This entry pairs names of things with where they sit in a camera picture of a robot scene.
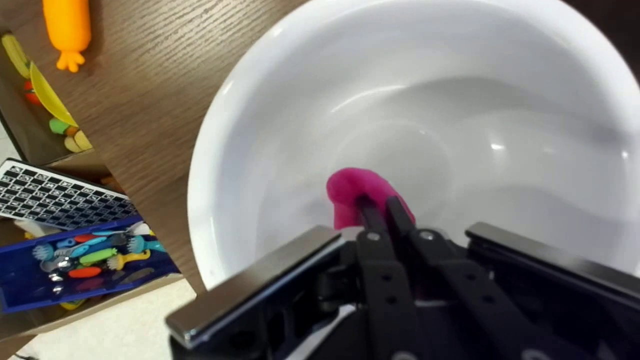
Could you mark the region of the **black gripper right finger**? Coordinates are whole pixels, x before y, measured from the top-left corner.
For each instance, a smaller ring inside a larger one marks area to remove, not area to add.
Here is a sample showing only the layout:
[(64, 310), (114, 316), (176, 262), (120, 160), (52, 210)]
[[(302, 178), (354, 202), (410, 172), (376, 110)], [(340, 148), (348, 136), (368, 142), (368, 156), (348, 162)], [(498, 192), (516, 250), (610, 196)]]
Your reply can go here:
[(490, 274), (438, 234), (418, 230), (406, 206), (392, 198), (388, 216), (402, 234), (402, 244), (412, 244), (424, 272), (432, 270), (464, 316), (478, 328), (492, 360), (580, 360), (584, 352), (534, 326), (506, 296)]

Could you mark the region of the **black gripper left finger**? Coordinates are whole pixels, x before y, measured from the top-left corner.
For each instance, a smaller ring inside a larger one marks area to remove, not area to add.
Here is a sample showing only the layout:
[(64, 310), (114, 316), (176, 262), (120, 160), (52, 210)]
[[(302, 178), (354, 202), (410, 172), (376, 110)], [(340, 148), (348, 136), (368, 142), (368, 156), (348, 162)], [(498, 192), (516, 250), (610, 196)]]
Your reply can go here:
[(368, 198), (356, 200), (364, 232), (356, 240), (366, 318), (376, 360), (418, 360), (416, 306), (386, 220)]

